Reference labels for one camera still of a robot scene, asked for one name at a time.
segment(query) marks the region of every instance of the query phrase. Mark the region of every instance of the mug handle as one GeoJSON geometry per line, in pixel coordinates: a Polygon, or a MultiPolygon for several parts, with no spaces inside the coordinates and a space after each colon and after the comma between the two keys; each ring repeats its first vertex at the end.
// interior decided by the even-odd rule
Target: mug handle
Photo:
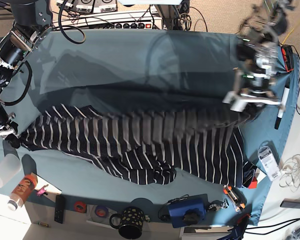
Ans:
{"type": "Polygon", "coordinates": [[[110,224],[110,226],[113,227],[114,229],[119,229],[119,228],[120,228],[120,225],[114,225],[114,224],[112,223],[112,219],[115,218],[115,217],[121,219],[121,214],[119,214],[119,213],[113,214],[113,215],[110,217],[110,219],[109,219],[109,224],[110,224]]]}

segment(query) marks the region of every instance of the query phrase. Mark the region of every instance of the tape roll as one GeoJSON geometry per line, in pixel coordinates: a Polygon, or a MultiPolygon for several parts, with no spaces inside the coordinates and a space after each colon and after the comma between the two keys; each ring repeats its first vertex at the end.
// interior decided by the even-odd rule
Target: tape roll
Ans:
{"type": "Polygon", "coordinates": [[[87,204],[83,201],[77,201],[74,204],[74,210],[78,213],[84,214],[87,211],[87,204]]]}
{"type": "Polygon", "coordinates": [[[109,210],[105,206],[96,206],[94,210],[95,215],[97,215],[99,218],[107,218],[109,215],[109,210]]]}

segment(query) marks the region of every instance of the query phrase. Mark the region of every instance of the blue device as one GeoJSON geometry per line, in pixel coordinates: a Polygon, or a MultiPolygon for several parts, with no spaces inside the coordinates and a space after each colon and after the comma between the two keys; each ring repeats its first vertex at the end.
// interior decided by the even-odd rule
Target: blue device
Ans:
{"type": "Polygon", "coordinates": [[[202,198],[185,199],[173,202],[167,206],[173,228],[189,226],[189,219],[197,220],[197,224],[206,216],[206,209],[202,198]]]}

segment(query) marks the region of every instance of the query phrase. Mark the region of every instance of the plastic cup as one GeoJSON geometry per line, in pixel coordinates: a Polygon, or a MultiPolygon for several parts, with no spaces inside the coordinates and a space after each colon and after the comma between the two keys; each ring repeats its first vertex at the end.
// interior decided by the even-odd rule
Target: plastic cup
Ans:
{"type": "Polygon", "coordinates": [[[0,188],[6,185],[21,170],[21,161],[13,154],[7,154],[0,162],[0,188]]]}

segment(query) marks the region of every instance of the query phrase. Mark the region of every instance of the remote control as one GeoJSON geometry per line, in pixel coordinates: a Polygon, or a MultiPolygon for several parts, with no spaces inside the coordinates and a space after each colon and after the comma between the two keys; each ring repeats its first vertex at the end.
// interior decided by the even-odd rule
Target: remote control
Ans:
{"type": "Polygon", "coordinates": [[[55,196],[54,221],[60,224],[64,223],[64,214],[66,207],[66,199],[64,196],[55,196]]]}

